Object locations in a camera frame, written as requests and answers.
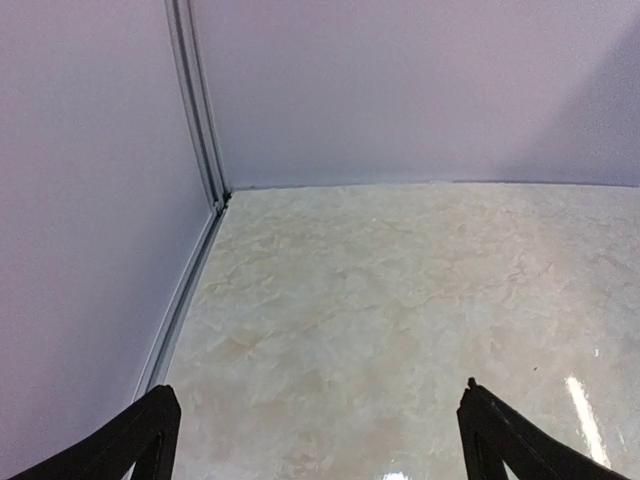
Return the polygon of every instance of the marble floor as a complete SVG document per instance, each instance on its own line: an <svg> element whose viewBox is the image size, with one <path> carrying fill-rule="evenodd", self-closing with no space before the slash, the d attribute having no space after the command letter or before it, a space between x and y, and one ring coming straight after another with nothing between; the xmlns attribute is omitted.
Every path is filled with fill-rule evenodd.
<svg viewBox="0 0 640 480"><path fill-rule="evenodd" d="M640 477L639 244L637 189L237 193L168 374L175 478L466 478L470 376Z"/></svg>

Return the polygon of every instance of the beige marble tile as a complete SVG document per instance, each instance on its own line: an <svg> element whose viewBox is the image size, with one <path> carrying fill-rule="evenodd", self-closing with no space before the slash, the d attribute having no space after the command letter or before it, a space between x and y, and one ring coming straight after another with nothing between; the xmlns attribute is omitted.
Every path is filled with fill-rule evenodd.
<svg viewBox="0 0 640 480"><path fill-rule="evenodd" d="M637 477L639 242L633 189L236 194L169 372L176 478L465 478L470 376Z"/></svg>

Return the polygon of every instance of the floor baseboard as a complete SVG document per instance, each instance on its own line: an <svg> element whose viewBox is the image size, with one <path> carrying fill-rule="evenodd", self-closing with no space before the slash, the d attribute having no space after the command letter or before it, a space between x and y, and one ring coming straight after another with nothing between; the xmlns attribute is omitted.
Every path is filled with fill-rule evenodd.
<svg viewBox="0 0 640 480"><path fill-rule="evenodd" d="M171 300L167 313L158 330L149 357L145 363L133 401L147 393L154 386L162 383L166 377L171 357L175 348L184 318L189 309L191 298L195 292L202 269L213 245L226 208L218 215L212 213L191 254L189 263L180 279L178 288Z"/></svg>

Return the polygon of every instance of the black plastic part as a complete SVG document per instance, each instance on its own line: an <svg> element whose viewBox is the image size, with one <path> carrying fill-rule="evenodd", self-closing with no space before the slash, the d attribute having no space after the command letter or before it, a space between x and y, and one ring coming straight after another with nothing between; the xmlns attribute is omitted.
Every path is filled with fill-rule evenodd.
<svg viewBox="0 0 640 480"><path fill-rule="evenodd" d="M158 386L104 427L9 480L169 480L180 405L169 386Z"/></svg>
<svg viewBox="0 0 640 480"><path fill-rule="evenodd" d="M489 390L469 379L458 409L469 480L627 480L554 440Z"/></svg>

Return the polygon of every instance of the white wall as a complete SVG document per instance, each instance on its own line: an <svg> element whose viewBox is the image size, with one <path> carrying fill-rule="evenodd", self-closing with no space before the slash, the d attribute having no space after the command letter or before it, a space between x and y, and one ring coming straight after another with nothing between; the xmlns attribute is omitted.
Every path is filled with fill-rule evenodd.
<svg viewBox="0 0 640 480"><path fill-rule="evenodd" d="M638 0L194 0L235 187L640 183Z"/></svg>
<svg viewBox="0 0 640 480"><path fill-rule="evenodd" d="M164 3L0 4L0 478L133 396L208 217Z"/></svg>

